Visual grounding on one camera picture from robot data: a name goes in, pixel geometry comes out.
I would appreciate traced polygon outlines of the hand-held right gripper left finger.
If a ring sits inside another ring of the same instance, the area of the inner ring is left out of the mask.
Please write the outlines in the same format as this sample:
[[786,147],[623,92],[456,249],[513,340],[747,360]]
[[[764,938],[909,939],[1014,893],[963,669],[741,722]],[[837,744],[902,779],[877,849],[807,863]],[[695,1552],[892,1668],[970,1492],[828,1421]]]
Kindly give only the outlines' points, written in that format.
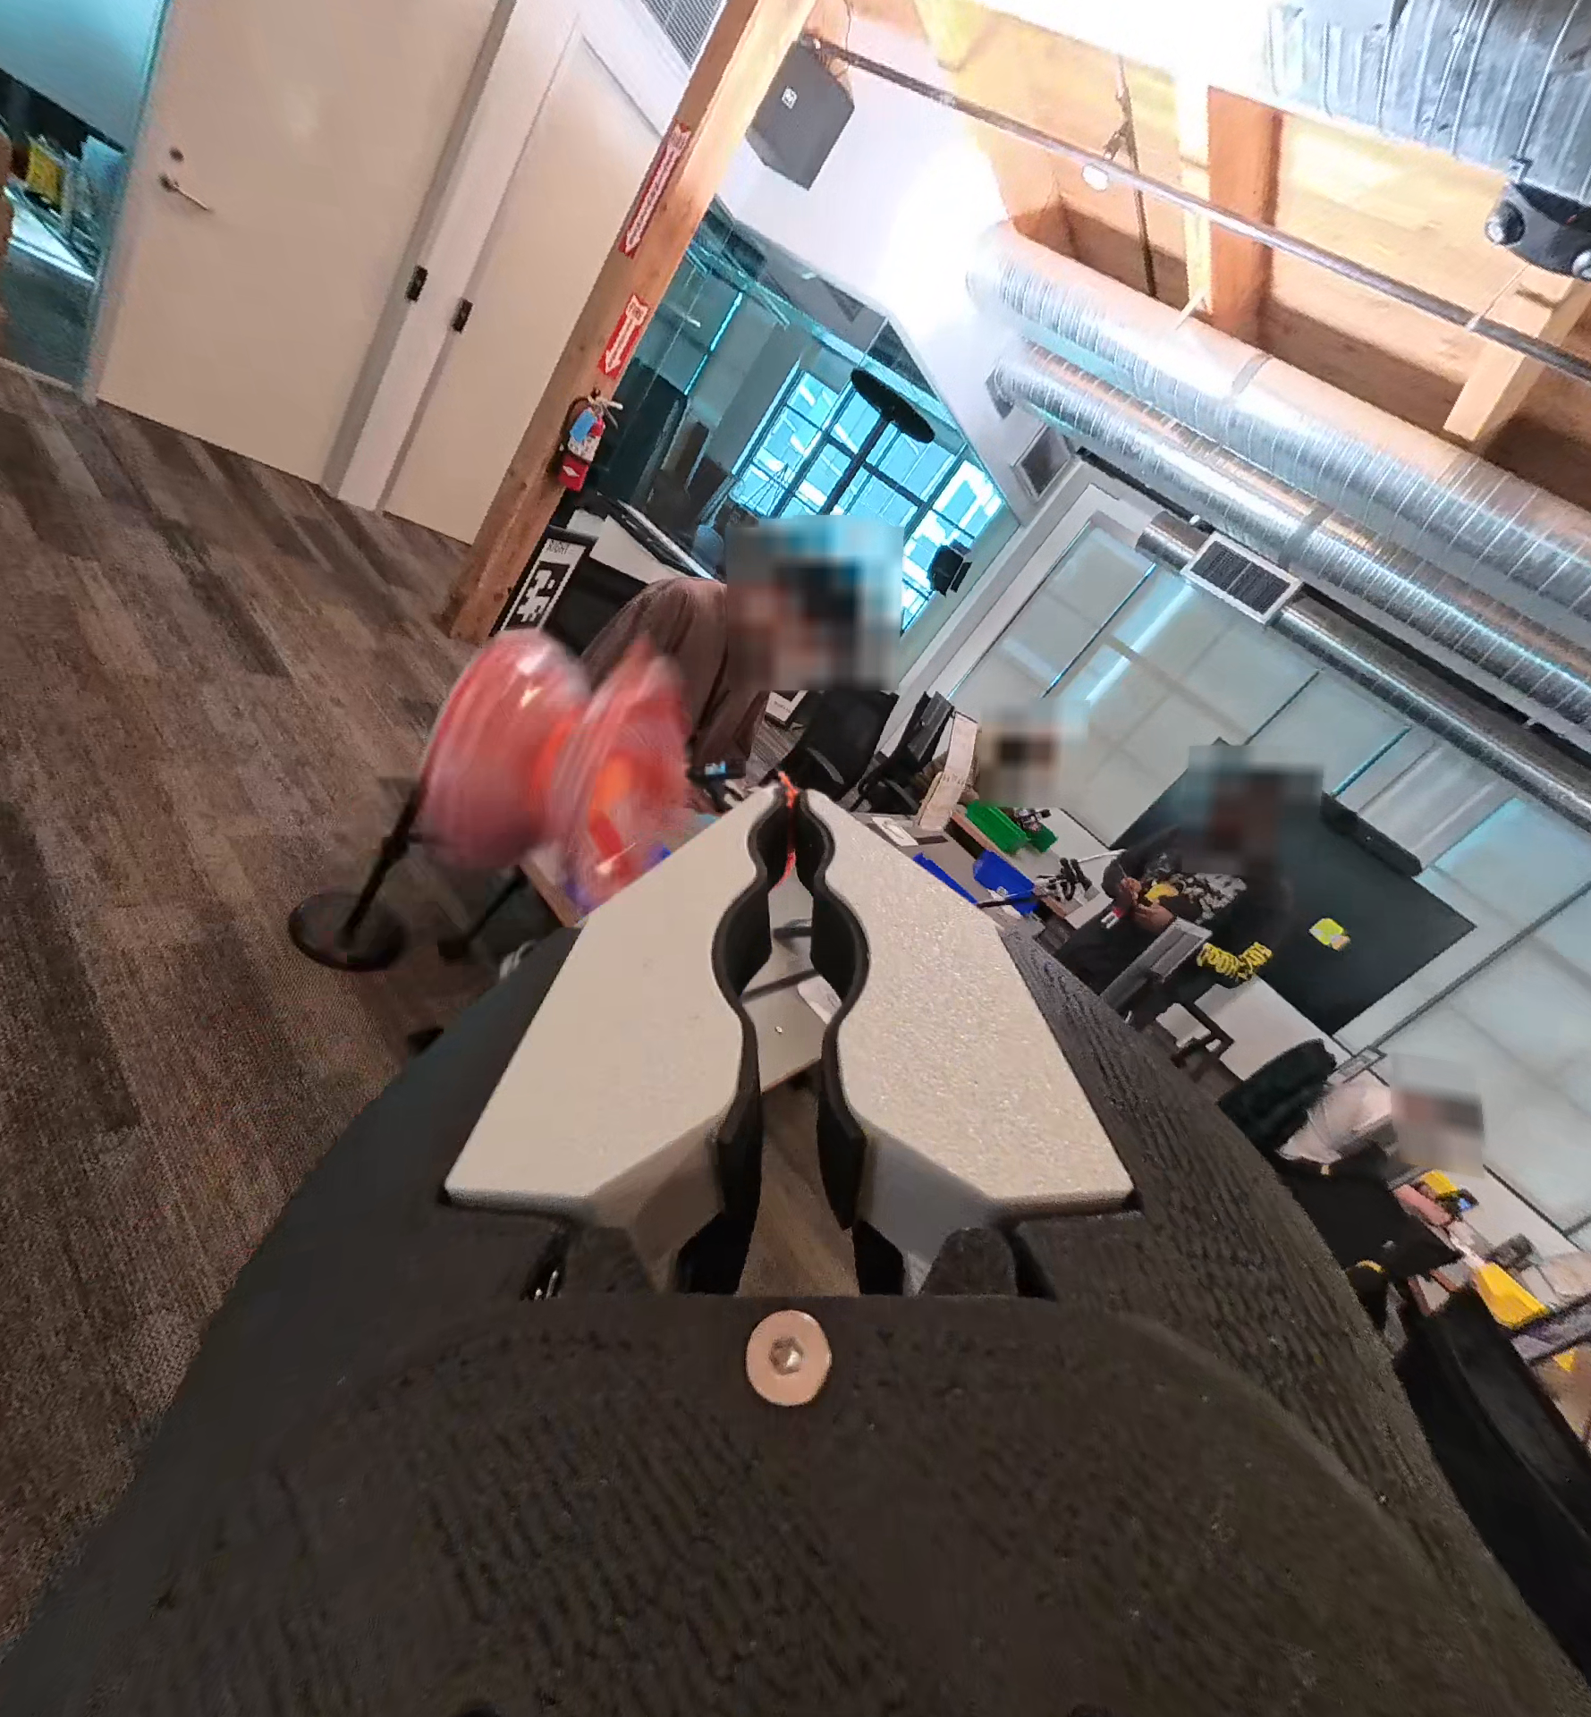
[[787,820],[786,791],[761,786],[587,915],[449,1169],[453,1202],[617,1229],[648,1262],[752,1237],[745,996],[772,952]]

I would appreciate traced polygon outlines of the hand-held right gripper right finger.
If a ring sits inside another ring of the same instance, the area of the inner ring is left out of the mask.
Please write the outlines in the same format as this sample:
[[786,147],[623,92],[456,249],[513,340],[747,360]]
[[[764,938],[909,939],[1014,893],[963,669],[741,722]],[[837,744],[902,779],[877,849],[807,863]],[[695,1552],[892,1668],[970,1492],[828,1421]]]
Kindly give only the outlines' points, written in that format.
[[837,997],[817,1165],[844,1231],[937,1250],[963,1229],[1135,1199],[999,927],[828,799],[798,795],[809,962]]

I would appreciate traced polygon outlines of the red white yo-yo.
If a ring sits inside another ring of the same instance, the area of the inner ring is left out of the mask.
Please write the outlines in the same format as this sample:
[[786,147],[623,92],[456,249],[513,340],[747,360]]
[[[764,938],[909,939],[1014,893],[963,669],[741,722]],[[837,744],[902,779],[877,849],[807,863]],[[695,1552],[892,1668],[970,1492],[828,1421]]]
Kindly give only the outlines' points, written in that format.
[[688,726],[675,667],[648,643],[592,684],[538,629],[492,638],[424,744],[417,840],[461,870],[545,854],[593,912],[646,875],[684,812]]

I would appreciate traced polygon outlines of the small blue parts bin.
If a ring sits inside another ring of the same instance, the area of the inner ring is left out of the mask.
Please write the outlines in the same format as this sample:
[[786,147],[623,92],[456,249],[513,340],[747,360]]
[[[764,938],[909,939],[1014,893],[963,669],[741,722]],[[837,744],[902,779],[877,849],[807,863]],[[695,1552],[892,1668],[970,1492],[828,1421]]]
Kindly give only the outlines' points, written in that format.
[[985,912],[1034,915],[1042,907],[1035,881],[994,850],[973,856],[953,845],[927,842],[912,850],[912,863]]

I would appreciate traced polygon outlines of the black stool chair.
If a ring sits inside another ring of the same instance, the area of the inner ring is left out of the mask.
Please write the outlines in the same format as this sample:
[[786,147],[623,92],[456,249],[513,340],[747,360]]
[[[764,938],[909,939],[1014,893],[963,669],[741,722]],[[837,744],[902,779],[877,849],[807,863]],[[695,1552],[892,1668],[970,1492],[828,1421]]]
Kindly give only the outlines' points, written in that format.
[[291,910],[286,930],[299,955],[347,974],[383,972],[401,959],[408,930],[401,915],[381,900],[381,893],[394,869],[419,845],[421,807],[422,788],[415,785],[356,889],[318,889]]

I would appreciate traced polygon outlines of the black office chair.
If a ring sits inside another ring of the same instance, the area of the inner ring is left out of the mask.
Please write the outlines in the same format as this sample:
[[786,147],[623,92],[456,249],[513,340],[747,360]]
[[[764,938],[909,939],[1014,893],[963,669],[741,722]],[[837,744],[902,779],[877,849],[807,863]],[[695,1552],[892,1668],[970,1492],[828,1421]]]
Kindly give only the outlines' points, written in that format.
[[797,791],[841,802],[867,773],[896,701],[896,692],[837,687],[807,694],[797,708],[800,733],[777,773]]

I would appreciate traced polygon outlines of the black white marker sign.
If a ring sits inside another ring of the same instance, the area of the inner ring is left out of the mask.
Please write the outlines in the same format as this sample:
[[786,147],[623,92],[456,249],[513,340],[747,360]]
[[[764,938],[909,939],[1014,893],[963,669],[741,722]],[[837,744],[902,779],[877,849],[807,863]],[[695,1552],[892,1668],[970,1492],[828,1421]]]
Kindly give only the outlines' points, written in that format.
[[505,629],[545,629],[575,574],[592,556],[590,536],[548,529],[530,553],[502,616]]

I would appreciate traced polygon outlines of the red fire extinguisher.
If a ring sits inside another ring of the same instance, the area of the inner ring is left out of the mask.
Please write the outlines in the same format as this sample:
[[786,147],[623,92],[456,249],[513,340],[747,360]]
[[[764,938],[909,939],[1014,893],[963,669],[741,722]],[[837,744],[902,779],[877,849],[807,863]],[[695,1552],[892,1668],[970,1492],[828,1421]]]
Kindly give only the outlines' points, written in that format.
[[572,403],[552,464],[552,476],[565,495],[578,496],[584,490],[599,442],[617,414],[620,403],[604,389],[592,389]]

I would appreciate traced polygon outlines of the black floor lamp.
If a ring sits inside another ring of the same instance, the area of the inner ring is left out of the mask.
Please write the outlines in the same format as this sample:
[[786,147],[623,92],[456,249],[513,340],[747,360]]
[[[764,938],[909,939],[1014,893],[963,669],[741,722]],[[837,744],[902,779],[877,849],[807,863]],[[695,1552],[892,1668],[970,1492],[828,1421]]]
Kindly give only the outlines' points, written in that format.
[[933,421],[865,367],[851,372],[851,395],[865,426],[845,438],[851,456],[834,511],[892,524],[909,543],[951,458],[937,445]]

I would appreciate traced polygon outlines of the white door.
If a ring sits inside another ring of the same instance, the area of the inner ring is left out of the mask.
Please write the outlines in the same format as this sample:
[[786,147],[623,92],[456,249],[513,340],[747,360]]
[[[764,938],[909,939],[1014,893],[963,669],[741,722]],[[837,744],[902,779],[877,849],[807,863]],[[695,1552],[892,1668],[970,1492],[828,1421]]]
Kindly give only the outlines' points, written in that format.
[[388,513],[461,545],[477,538],[652,151],[652,123],[575,28],[445,319]]
[[324,477],[497,4],[165,4],[91,387]]

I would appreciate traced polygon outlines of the black wall screen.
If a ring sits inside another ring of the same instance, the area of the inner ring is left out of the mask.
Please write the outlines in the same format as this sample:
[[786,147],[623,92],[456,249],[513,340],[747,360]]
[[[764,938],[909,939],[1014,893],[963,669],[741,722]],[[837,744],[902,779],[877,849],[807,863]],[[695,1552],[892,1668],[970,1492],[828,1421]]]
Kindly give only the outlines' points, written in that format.
[[1260,989],[1337,1034],[1471,930],[1312,771],[1263,771],[1253,792],[1269,825],[1247,917],[1210,934],[1165,982],[1165,1004]]

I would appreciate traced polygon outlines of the silver spiral air duct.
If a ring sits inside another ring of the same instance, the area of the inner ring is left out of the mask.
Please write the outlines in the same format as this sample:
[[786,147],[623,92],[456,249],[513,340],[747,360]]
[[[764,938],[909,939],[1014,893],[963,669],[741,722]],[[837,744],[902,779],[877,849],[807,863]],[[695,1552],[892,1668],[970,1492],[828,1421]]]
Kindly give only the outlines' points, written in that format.
[[1591,511],[1002,225],[991,390],[1523,724],[1480,746],[1591,832]]

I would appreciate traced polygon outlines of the wooden post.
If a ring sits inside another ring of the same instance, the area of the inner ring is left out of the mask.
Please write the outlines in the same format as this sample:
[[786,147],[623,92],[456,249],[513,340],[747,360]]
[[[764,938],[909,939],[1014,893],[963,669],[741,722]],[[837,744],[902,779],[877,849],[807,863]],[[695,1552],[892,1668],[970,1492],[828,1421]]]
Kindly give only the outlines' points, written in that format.
[[745,141],[783,55],[804,32],[812,11],[812,3],[721,7],[670,119],[692,129],[681,169],[659,206],[639,252],[632,259],[622,258],[614,251],[614,235],[599,266],[441,612],[441,627],[449,638],[480,643],[501,616],[509,583],[525,570],[557,505],[568,496],[552,476],[552,464],[572,403],[592,389],[604,389],[614,398],[617,383],[717,197],[725,169]]

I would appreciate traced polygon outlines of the red wall sign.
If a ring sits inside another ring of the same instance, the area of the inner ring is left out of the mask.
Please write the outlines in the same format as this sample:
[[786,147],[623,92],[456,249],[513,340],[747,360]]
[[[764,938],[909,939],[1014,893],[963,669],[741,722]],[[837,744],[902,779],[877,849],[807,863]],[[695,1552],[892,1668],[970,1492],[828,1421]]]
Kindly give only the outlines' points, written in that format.
[[622,258],[632,259],[639,252],[659,206],[681,169],[690,142],[692,129],[673,119],[659,141],[655,154],[635,195],[635,204],[617,232],[614,251]]

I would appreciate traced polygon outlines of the black wall speaker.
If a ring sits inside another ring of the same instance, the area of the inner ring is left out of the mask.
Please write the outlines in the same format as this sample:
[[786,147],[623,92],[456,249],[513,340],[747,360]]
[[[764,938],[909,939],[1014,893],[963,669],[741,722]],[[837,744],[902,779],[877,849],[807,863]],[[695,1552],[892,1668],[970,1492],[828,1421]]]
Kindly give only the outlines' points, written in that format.
[[809,41],[795,44],[747,128],[747,145],[771,172],[814,188],[855,101],[844,76]]

